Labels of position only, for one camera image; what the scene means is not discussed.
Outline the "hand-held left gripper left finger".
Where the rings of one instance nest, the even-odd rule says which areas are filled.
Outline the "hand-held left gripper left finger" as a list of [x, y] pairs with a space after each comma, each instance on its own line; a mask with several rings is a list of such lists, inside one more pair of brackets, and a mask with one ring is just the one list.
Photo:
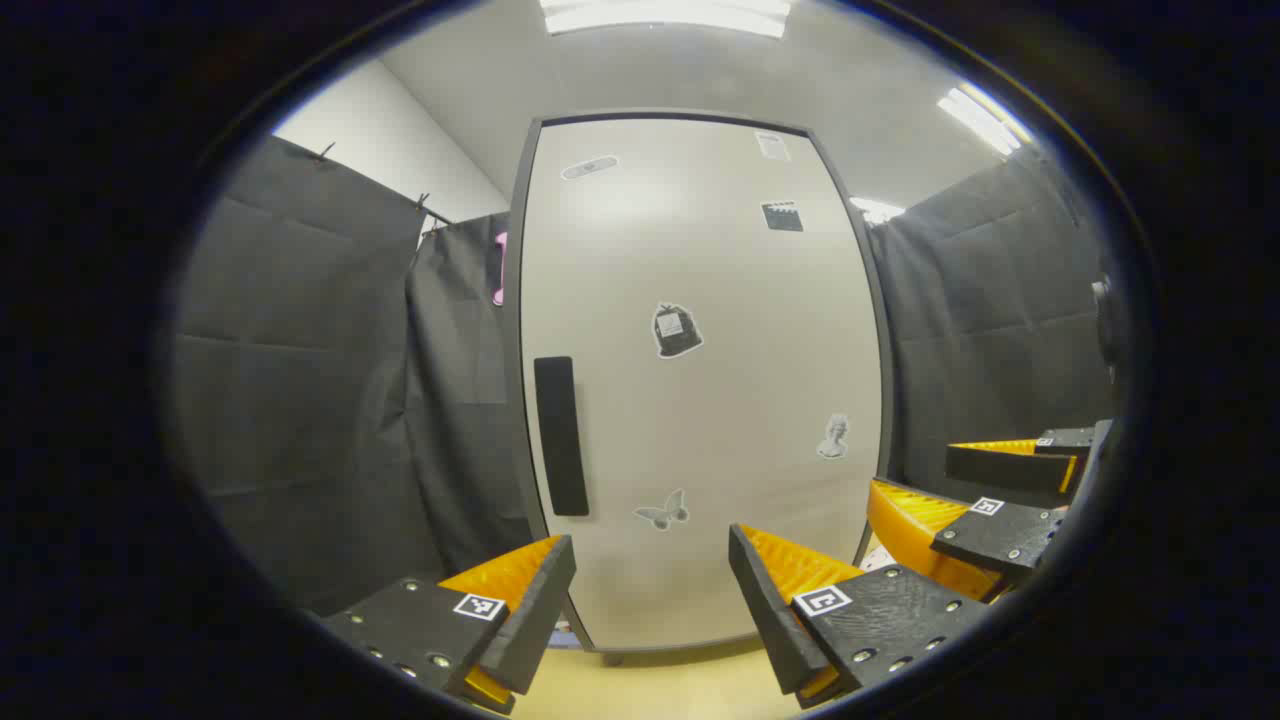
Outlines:
[[403, 577], [320, 623], [425, 689], [507, 715], [527, 694], [576, 573], [570, 536], [438, 582]]

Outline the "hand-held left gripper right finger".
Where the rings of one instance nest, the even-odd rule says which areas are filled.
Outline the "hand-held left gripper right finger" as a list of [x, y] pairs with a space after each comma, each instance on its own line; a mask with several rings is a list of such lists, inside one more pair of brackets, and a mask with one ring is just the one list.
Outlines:
[[989, 611], [902, 565], [863, 571], [740, 523], [728, 561], [780, 689], [801, 708], [904, 674]]

